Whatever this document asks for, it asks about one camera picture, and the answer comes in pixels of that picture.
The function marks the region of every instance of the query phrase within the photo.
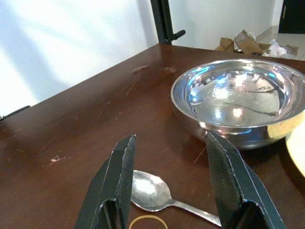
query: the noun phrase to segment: brown table surface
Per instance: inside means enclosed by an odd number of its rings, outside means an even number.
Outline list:
[[[91,179],[116,142],[132,133],[137,135],[135,169],[160,176],[175,199],[217,214],[207,154],[200,155],[205,145],[177,122],[170,88],[196,65],[254,57],[158,44],[1,121],[0,228],[73,228]],[[305,62],[266,59],[305,73]],[[264,182],[286,226],[303,228],[305,179],[285,141],[242,156]],[[129,223],[145,214],[150,213],[131,204]],[[170,229],[217,228],[178,208],[154,214]],[[164,228],[153,219],[133,228],[144,226]]]

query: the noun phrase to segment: spoon handle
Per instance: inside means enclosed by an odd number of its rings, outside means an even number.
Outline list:
[[[194,207],[192,207],[188,204],[185,204],[185,203],[177,201],[177,200],[175,200],[172,205],[176,206],[178,208],[185,209],[185,210],[187,210],[187,211],[189,211],[189,212],[191,212],[191,213],[193,213],[197,216],[200,216],[200,217],[206,219],[207,221],[210,221],[211,223],[221,227],[220,220],[219,220],[218,216],[210,214],[206,211],[199,210],[197,208],[194,208]]]

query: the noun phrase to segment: rubber band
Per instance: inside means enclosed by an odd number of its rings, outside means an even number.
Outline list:
[[[158,221],[160,221],[164,226],[165,226],[165,229],[168,229],[166,223],[164,222],[163,219],[161,219],[160,217],[157,217],[157,216],[154,216],[154,215],[144,215],[144,216],[139,216],[137,218],[135,218],[129,225],[129,229],[132,229],[132,226],[139,220],[141,219],[147,219],[147,218],[151,218],[151,219],[156,219]]]

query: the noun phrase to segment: floor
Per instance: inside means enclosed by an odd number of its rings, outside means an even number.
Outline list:
[[[289,44],[299,47],[296,59],[305,61],[305,34],[270,33],[257,39],[257,41],[259,43],[270,44],[272,39],[275,39],[281,46]]]

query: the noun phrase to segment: stainless steel bowl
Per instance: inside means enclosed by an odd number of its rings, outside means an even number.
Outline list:
[[[178,119],[196,137],[217,132],[239,149],[273,143],[304,118],[305,76],[288,66],[236,59],[197,66],[173,84]]]

